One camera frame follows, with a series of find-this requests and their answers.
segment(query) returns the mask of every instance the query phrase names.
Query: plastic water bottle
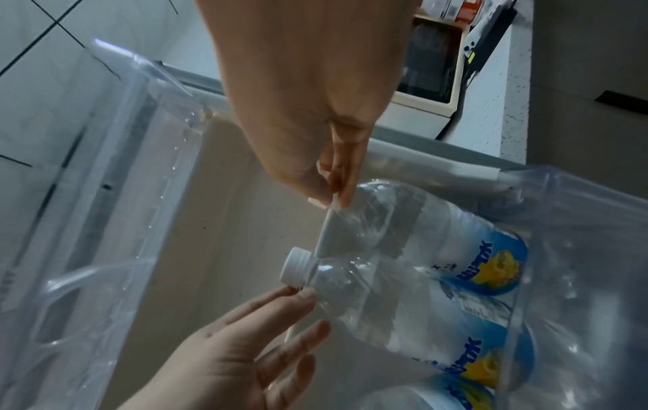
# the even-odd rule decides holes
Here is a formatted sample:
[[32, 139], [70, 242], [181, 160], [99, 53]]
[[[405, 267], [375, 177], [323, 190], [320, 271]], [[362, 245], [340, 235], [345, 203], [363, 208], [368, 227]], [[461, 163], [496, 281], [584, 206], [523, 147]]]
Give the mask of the plastic water bottle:
[[467, 380], [435, 376], [416, 384], [379, 390], [362, 397], [357, 410], [494, 410], [493, 395]]
[[401, 182], [360, 184], [351, 208], [337, 214], [362, 250], [443, 274], [481, 294], [512, 290], [527, 260], [517, 235]]
[[[376, 252], [317, 259], [293, 248], [281, 281], [311, 287], [322, 308], [357, 339], [495, 388], [510, 308], [400, 265]], [[530, 375], [535, 353], [525, 328], [514, 379]]]

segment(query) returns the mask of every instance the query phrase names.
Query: water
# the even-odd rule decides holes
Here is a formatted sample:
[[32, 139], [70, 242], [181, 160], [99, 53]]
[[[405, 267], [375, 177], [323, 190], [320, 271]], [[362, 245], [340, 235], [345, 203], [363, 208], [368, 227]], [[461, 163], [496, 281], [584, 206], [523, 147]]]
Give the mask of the water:
[[368, 394], [357, 410], [493, 410], [493, 395], [465, 380], [436, 376], [416, 384], [396, 386]]
[[527, 259], [517, 235], [401, 182], [358, 185], [351, 208], [338, 215], [362, 249], [491, 296], [517, 286]]
[[[293, 250], [283, 283], [314, 288], [326, 312], [357, 339], [494, 388], [510, 308], [376, 252], [315, 259]], [[531, 337], [521, 338], [514, 380], [533, 368]]]

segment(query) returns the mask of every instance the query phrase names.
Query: bottle label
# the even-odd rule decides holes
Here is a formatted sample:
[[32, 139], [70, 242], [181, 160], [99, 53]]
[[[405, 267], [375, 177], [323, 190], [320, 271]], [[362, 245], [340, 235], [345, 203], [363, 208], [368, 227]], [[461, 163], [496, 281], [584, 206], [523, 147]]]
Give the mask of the bottle label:
[[[431, 292], [433, 300], [445, 300], [439, 308], [453, 319], [452, 330], [449, 329], [445, 337], [454, 345], [448, 347], [449, 355], [445, 361], [424, 362], [453, 376], [495, 388], [511, 309], [496, 299], [471, 294], [442, 281], [433, 280]], [[514, 360], [514, 379], [522, 384], [531, 376], [535, 361], [533, 340], [526, 326], [518, 341]]]
[[448, 410], [494, 410], [495, 398], [482, 386], [468, 380], [437, 376], [412, 386], [430, 408]]
[[455, 235], [431, 266], [475, 292], [495, 296], [515, 288], [527, 260], [523, 239], [451, 205]]

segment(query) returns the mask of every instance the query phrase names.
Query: hand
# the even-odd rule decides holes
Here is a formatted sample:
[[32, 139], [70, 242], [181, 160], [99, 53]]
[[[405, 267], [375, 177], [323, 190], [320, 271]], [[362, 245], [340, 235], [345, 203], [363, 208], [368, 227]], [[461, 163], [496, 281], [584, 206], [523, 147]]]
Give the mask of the hand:
[[[225, 91], [268, 174], [351, 204], [401, 76], [417, 0], [196, 0]], [[329, 180], [316, 167], [330, 171]]]
[[[315, 308], [315, 293], [282, 288], [247, 302], [199, 330], [121, 410], [284, 410], [315, 374], [308, 353], [331, 333], [318, 322], [259, 357], [263, 349]], [[268, 390], [297, 363], [286, 379]]]

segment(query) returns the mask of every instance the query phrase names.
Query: bottle cap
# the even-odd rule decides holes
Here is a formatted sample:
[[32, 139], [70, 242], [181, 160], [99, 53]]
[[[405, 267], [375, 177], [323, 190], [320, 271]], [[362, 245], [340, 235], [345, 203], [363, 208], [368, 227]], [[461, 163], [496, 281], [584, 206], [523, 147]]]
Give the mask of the bottle cap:
[[302, 288], [308, 282], [309, 262], [313, 253], [301, 248], [293, 248], [281, 270], [281, 283], [292, 288]]

